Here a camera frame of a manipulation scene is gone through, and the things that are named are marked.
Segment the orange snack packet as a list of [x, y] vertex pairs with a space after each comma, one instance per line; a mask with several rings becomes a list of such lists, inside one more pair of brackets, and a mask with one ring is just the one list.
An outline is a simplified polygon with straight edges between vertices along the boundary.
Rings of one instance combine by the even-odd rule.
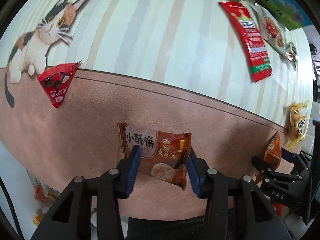
[[281, 161], [281, 137], [280, 132], [277, 132], [271, 139], [264, 156], [258, 158], [266, 162], [272, 169], [276, 170]]

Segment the brown pastry snack packet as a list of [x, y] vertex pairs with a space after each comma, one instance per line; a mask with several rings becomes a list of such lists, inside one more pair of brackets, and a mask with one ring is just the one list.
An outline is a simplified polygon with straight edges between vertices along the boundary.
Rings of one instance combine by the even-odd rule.
[[141, 149], [139, 172], [185, 190], [191, 133], [168, 133], [123, 122], [118, 127], [125, 158], [134, 146]]

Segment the cat pattern striped mat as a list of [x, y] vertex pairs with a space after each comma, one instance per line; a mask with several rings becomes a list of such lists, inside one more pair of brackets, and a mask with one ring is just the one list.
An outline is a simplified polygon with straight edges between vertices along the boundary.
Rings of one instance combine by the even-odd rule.
[[[19, 0], [1, 37], [1, 74], [18, 38], [59, 0]], [[226, 0], [89, 0], [71, 40], [55, 42], [47, 65], [81, 62], [60, 108], [27, 73], [1, 81], [1, 142], [35, 176], [61, 191], [80, 174], [97, 177], [122, 158], [118, 124], [192, 134], [195, 153], [230, 177], [255, 174], [289, 109], [312, 100], [312, 61], [303, 29], [287, 32], [298, 51], [294, 70], [267, 48], [272, 75], [251, 81]]]

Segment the white red snack packet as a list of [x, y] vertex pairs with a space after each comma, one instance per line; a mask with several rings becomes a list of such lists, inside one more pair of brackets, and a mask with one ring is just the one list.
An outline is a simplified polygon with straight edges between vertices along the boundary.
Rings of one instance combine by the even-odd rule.
[[284, 29], [274, 16], [264, 7], [255, 3], [255, 11], [259, 21], [260, 32], [263, 39], [271, 45], [281, 56], [286, 56], [286, 40]]

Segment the red triangular snack packet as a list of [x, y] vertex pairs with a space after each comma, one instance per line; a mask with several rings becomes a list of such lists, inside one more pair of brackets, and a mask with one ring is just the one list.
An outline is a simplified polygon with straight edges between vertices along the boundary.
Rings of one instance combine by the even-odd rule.
[[67, 90], [80, 65], [81, 61], [59, 64], [45, 70], [37, 77], [53, 107], [59, 108], [62, 106]]

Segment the long red snack packet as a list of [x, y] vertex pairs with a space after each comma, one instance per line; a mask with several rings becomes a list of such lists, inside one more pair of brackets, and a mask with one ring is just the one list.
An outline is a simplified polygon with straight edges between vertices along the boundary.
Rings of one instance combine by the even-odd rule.
[[244, 48], [252, 81], [272, 75], [272, 67], [262, 35], [249, 10], [239, 2], [220, 2]]

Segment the yellow snack packet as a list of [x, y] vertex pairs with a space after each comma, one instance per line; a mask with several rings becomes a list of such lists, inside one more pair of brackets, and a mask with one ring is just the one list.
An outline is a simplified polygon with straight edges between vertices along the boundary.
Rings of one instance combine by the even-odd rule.
[[286, 127], [287, 127], [287, 142], [285, 148], [292, 150], [299, 142], [303, 141], [306, 137], [310, 114], [309, 114], [310, 101], [294, 103], [284, 107], [286, 113]]

